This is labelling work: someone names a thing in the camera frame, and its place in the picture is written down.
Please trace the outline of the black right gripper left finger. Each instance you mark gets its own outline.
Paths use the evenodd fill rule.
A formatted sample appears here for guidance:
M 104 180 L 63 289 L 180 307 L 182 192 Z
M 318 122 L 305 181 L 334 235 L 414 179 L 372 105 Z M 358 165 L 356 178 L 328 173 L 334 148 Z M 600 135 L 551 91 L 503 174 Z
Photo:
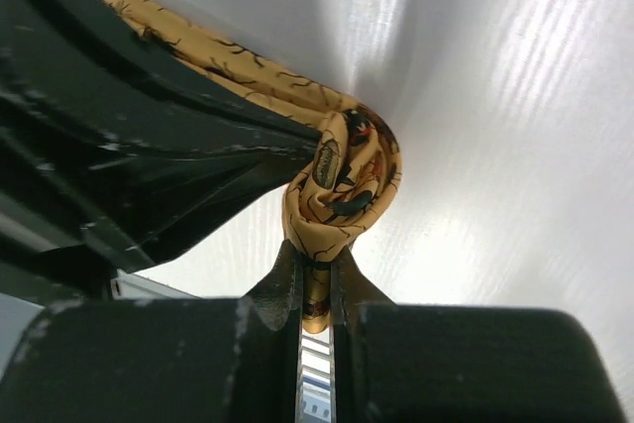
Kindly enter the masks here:
M 62 300 L 1 379 L 5 422 L 293 422 L 302 272 L 283 242 L 240 298 Z

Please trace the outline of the yellow beetle print tie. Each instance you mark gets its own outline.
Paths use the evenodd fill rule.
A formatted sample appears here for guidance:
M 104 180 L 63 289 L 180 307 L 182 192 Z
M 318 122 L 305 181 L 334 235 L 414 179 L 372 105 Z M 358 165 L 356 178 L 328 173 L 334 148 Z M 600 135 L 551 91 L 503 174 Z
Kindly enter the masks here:
M 302 326 L 331 322 L 331 267 L 392 202 L 402 176 L 389 127 L 356 98 L 199 27 L 153 0 L 103 0 L 138 38 L 248 102 L 320 133 L 312 161 L 282 201 L 285 239 L 305 258 Z

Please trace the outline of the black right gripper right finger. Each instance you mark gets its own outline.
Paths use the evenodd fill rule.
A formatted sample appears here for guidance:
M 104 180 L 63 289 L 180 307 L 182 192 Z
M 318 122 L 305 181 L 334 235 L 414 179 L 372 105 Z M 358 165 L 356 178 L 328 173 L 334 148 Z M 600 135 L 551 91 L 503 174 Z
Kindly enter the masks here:
M 622 422 L 593 339 L 555 309 L 402 305 L 331 265 L 336 422 Z

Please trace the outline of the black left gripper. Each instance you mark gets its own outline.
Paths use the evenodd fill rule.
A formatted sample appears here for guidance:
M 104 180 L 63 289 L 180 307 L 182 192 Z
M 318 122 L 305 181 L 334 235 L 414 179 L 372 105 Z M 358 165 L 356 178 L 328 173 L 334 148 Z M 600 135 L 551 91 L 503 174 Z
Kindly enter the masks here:
M 317 132 L 142 40 L 101 0 L 1 0 L 1 274 L 8 294 L 107 298 L 312 158 Z

